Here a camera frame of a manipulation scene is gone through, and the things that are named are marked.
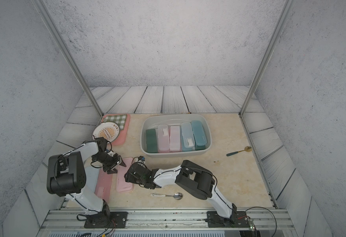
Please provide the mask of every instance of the white robotic arm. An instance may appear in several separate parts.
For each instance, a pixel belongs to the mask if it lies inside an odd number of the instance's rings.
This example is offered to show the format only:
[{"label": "white robotic arm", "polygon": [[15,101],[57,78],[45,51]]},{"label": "white robotic arm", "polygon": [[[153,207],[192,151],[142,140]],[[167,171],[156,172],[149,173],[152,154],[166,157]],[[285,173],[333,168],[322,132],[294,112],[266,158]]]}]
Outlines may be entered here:
[{"label": "white robotic arm", "polygon": [[213,174],[188,160],[184,160],[181,165],[172,169],[152,171],[143,166],[143,162],[136,162],[131,165],[124,177],[126,182],[142,184],[145,188],[151,189],[177,184],[196,198],[206,199],[219,216],[232,219],[236,214],[236,206],[219,191]]},{"label": "white robotic arm", "polygon": [[[85,186],[84,162],[92,157],[93,161],[102,163],[103,170],[109,174],[116,173],[118,165],[125,166],[118,154],[108,154],[106,146],[107,141],[104,138],[96,138],[66,154],[52,156],[48,162],[48,192],[78,203],[92,223],[103,220],[106,220],[103,223],[109,223],[110,211],[107,203]],[[218,190],[213,174],[188,160],[172,169],[152,171],[148,170],[143,162],[135,162],[124,177],[126,182],[143,184],[150,189],[177,184],[194,197],[208,200],[224,222],[233,224],[236,221],[236,206]]]}]

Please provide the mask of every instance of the green checkered napkin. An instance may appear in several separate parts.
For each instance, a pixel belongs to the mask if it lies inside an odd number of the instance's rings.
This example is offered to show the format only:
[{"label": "green checkered napkin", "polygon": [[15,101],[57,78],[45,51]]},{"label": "green checkered napkin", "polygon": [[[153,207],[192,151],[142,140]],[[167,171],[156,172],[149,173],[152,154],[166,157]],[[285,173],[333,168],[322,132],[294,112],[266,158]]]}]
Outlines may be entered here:
[{"label": "green checkered napkin", "polygon": [[103,122],[114,122],[119,126],[120,130],[123,130],[126,124],[127,114],[124,115],[108,115],[103,119]]}]

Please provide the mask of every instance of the gray textured wall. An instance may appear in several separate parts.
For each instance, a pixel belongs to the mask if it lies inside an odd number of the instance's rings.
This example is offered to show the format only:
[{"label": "gray textured wall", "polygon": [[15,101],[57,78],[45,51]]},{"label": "gray textured wall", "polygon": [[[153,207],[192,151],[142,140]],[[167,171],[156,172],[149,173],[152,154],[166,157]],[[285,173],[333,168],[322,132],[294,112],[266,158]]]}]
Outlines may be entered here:
[{"label": "gray textured wall", "polygon": [[32,2],[0,0],[0,224],[81,94]]},{"label": "gray textured wall", "polygon": [[45,0],[88,84],[249,85],[284,0]]},{"label": "gray textured wall", "polygon": [[346,236],[346,0],[297,0],[256,95],[336,236]]}]

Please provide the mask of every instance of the black wire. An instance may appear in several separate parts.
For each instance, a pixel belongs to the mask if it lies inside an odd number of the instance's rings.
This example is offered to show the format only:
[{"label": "black wire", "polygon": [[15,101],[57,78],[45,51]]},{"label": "black wire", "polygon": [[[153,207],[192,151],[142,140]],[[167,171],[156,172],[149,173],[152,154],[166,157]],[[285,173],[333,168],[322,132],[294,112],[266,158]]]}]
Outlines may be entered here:
[{"label": "black wire", "polygon": [[140,164],[144,165],[144,167],[145,167],[146,169],[148,169],[147,165],[145,165],[144,163],[140,163]]},{"label": "black wire", "polygon": [[84,214],[78,214],[78,215],[76,216],[76,218],[77,218],[78,221],[86,221],[86,220],[87,220],[87,218],[86,218],[86,219],[80,219],[80,218],[78,218],[78,216],[84,216],[84,217],[86,217],[86,215],[84,215]]},{"label": "black wire", "polygon": [[106,141],[107,141],[107,143],[109,143],[110,146],[111,146],[111,147],[110,147],[110,150],[109,150],[109,152],[110,152],[110,151],[112,151],[112,144],[111,144],[111,141],[109,141],[109,140],[106,140]]},{"label": "black wire", "polygon": [[181,170],[181,168],[179,168],[179,169],[177,169],[177,170],[167,170],[167,171],[164,171],[164,172],[158,174],[155,178],[159,177],[159,176],[160,176],[161,174],[163,174],[163,173],[170,172],[170,171],[176,172],[176,171],[179,171],[179,170]]},{"label": "black wire", "polygon": [[96,167],[96,166],[92,165],[94,162],[96,162],[96,160],[94,160],[94,161],[92,161],[92,162],[90,163],[90,165],[91,165],[93,168],[100,169],[100,168],[103,167],[103,166],[101,166],[101,167]]},{"label": "black wire", "polygon": [[107,140],[107,139],[106,139],[106,141],[107,141],[107,143],[109,143],[109,144],[110,144],[110,146],[111,146],[111,147],[110,147],[109,152],[110,152],[110,151],[114,152],[114,151],[112,150],[112,144],[111,144],[111,141],[109,141],[109,140]]},{"label": "black wire", "polygon": [[199,169],[199,168],[193,168],[193,167],[185,167],[185,168],[187,168],[187,169],[197,169],[197,170],[206,172],[206,173],[208,173],[209,175],[211,175],[212,177],[214,177],[214,178],[215,178],[215,181],[216,181],[215,187],[214,187],[214,192],[216,193],[216,195],[218,195],[218,197],[220,198],[220,200],[222,200],[222,201],[224,202],[224,204],[226,204],[227,207],[230,208],[230,209],[236,214],[236,216],[237,216],[237,212],[234,211],[233,208],[231,208],[230,206],[228,206],[227,202],[225,202],[225,201],[219,196],[219,194],[215,191],[215,189],[216,189],[216,187],[217,187],[217,185],[218,185],[218,179],[217,179],[217,177],[216,177],[215,175],[213,175],[213,173],[210,173],[209,171],[206,171],[206,170],[203,170],[203,169]]},{"label": "black wire", "polygon": [[[106,233],[104,236],[106,236],[106,235],[108,235],[108,234],[110,234],[111,233],[111,231],[115,231],[115,226],[116,226],[116,224],[115,224],[115,221],[114,220],[111,220],[111,223],[113,223],[114,224],[114,227],[110,230],[110,232],[108,232],[108,233]],[[100,235],[97,235],[96,237],[100,237],[100,236],[102,236],[103,235],[103,233],[104,232],[106,232],[109,228],[110,228],[110,225],[111,225],[111,223],[109,224],[109,227],[107,227],[107,229],[105,230],[105,231],[103,231]]]},{"label": "black wire", "polygon": [[250,210],[250,209],[252,209],[252,208],[262,208],[262,209],[268,210],[268,211],[272,214],[272,216],[273,216],[273,218],[274,218],[274,221],[276,222],[276,229],[274,230],[274,233],[273,233],[273,235],[271,236],[271,237],[273,237],[273,236],[276,234],[276,232],[277,232],[277,220],[276,220],[276,217],[274,216],[273,212],[271,212],[269,209],[267,209],[267,208],[265,208],[265,207],[250,207],[250,208],[246,209],[245,212],[248,211],[248,210]]}]

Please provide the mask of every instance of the gray plastic tub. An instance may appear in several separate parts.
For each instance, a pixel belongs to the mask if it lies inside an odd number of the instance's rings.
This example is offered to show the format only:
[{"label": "gray plastic tub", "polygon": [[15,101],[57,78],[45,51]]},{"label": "gray plastic tub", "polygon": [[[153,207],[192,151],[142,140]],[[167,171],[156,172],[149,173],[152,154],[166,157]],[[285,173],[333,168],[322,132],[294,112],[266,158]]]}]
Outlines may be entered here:
[{"label": "gray plastic tub", "polygon": [[[193,150],[193,151],[185,151],[185,152],[171,152],[171,153],[148,153],[147,142],[145,131],[148,129],[156,129],[159,124],[167,124],[168,126],[177,126],[181,125],[183,122],[191,122],[193,120],[199,120],[202,122],[204,132],[207,138],[206,149],[204,150]],[[197,114],[175,114],[175,115],[158,115],[153,116],[145,120],[142,132],[140,134],[140,148],[143,153],[145,153],[149,157],[155,158],[168,158],[168,157],[185,157],[191,155],[201,155],[204,154],[211,148],[212,138],[209,125],[207,124],[206,119],[202,115]]]}]

